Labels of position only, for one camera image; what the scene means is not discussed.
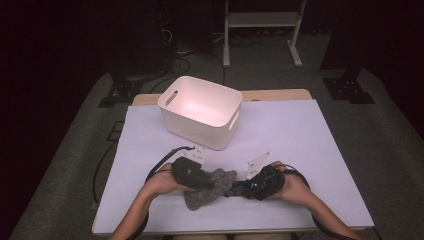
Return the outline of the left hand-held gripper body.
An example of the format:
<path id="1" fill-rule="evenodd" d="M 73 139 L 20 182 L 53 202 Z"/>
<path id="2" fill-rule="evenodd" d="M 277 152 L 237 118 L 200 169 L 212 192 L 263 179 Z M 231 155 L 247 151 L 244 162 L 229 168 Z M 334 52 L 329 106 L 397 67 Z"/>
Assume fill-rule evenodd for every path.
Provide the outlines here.
<path id="1" fill-rule="evenodd" d="M 206 188 L 215 186 L 212 175 L 202 169 L 206 163 L 203 148 L 184 147 L 180 157 L 171 165 L 171 172 L 175 181 L 191 189 Z"/>

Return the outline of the person's right hand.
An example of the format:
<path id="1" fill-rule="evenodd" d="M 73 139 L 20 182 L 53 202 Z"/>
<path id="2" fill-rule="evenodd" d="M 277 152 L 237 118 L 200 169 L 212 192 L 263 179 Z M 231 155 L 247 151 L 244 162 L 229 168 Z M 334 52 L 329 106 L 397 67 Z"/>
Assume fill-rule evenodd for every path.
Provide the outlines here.
<path id="1" fill-rule="evenodd" d="M 271 199 L 279 199 L 306 208 L 313 206 L 316 196 L 303 183 L 300 177 L 288 174 L 284 176 L 283 187 L 271 196 Z"/>

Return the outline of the black stand base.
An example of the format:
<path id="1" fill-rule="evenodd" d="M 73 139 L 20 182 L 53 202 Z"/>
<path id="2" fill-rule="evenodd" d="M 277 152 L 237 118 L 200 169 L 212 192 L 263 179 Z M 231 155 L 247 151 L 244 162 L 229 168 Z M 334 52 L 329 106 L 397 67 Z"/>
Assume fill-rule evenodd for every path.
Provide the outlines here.
<path id="1" fill-rule="evenodd" d="M 107 95 L 100 100 L 98 107 L 107 108 L 115 104 L 131 103 L 141 89 L 142 83 L 138 81 L 130 81 L 123 76 L 113 76 L 112 86 Z"/>
<path id="2" fill-rule="evenodd" d="M 346 100 L 351 104 L 374 104 L 375 101 L 365 92 L 356 80 L 323 78 L 323 83 L 333 100 Z"/>

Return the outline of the black floor socket frame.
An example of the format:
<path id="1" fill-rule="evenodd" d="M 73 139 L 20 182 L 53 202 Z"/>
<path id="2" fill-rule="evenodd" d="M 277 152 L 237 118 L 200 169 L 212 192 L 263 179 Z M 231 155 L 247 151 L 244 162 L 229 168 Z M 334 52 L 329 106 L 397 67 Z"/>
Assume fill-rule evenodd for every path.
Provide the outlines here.
<path id="1" fill-rule="evenodd" d="M 109 142 L 118 141 L 120 139 L 123 127 L 124 127 L 124 121 L 115 121 L 111 131 L 108 134 L 107 140 Z"/>

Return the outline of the gray fuzzy cloth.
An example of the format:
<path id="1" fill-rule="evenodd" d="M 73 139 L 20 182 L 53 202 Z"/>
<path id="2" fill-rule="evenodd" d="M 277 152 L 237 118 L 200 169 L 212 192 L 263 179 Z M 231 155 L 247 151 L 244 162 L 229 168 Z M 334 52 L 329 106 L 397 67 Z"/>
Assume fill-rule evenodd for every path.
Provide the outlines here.
<path id="1" fill-rule="evenodd" d="M 218 168 L 213 172 L 207 172 L 206 176 L 212 182 L 212 187 L 201 187 L 196 191 L 187 191 L 184 193 L 184 200 L 187 208 L 191 211 L 197 211 L 225 195 L 232 187 L 237 177 L 235 170 L 225 171 Z"/>

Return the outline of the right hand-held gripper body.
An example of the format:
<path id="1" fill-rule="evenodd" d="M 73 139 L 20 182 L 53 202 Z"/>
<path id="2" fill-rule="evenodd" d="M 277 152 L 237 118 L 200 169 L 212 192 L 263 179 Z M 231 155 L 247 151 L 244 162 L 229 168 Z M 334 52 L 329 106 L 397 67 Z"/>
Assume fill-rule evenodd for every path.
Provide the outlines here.
<path id="1" fill-rule="evenodd" d="M 271 164 L 266 165 L 270 156 L 271 153 L 266 152 L 247 163 L 247 199 L 262 201 L 284 186 L 283 172 Z"/>

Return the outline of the person's left hand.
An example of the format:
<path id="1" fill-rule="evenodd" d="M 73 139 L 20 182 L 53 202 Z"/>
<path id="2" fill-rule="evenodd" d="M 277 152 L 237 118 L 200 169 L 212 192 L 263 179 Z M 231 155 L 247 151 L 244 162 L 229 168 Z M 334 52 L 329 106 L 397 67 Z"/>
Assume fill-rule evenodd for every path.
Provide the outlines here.
<path id="1" fill-rule="evenodd" d="M 175 190 L 193 191 L 193 188 L 179 184 L 172 175 L 172 164 L 166 163 L 145 183 L 154 197 L 169 194 Z"/>

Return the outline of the white plastic bin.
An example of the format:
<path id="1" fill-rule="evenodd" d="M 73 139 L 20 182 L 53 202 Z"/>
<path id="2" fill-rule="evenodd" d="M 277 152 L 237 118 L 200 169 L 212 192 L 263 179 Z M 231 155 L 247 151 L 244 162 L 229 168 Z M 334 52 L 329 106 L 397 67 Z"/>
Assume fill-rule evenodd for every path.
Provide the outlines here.
<path id="1" fill-rule="evenodd" d="M 223 150 L 239 122 L 242 93 L 195 77 L 179 77 L 159 97 L 167 129 L 213 150 Z"/>

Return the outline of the white metal stand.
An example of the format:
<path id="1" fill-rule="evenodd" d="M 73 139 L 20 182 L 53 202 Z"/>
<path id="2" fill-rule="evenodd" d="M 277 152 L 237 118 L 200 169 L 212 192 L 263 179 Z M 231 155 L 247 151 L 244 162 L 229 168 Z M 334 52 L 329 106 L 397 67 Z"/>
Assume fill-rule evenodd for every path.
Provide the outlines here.
<path id="1" fill-rule="evenodd" d="M 291 12 L 253 12 L 234 13 L 229 10 L 229 0 L 225 0 L 224 11 L 224 43 L 223 59 L 224 67 L 230 66 L 229 30 L 232 28 L 275 28 L 292 27 L 292 37 L 287 41 L 293 63 L 296 67 L 302 67 L 303 63 L 298 54 L 296 43 L 302 24 L 307 0 L 301 0 L 297 11 Z"/>

